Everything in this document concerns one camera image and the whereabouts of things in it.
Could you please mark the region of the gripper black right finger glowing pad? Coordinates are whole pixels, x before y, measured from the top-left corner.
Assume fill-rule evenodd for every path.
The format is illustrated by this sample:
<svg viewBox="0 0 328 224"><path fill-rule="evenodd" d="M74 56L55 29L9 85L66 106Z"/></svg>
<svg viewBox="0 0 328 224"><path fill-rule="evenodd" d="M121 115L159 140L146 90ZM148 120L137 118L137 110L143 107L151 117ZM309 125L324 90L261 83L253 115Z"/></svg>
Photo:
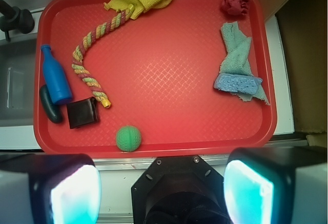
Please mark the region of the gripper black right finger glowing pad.
<svg viewBox="0 0 328 224"><path fill-rule="evenodd" d="M327 149L237 148L223 188L233 223L327 223Z"/></svg>

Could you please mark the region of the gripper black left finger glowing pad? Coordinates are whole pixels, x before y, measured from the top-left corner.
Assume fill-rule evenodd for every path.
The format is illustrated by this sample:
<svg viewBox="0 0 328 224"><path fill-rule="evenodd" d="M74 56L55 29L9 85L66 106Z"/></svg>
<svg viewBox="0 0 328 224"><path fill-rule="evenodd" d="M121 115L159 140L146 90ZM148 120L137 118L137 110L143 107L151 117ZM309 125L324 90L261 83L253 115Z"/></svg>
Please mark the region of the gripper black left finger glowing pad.
<svg viewBox="0 0 328 224"><path fill-rule="evenodd" d="M100 202L86 154L1 154L1 223L96 223Z"/></svg>

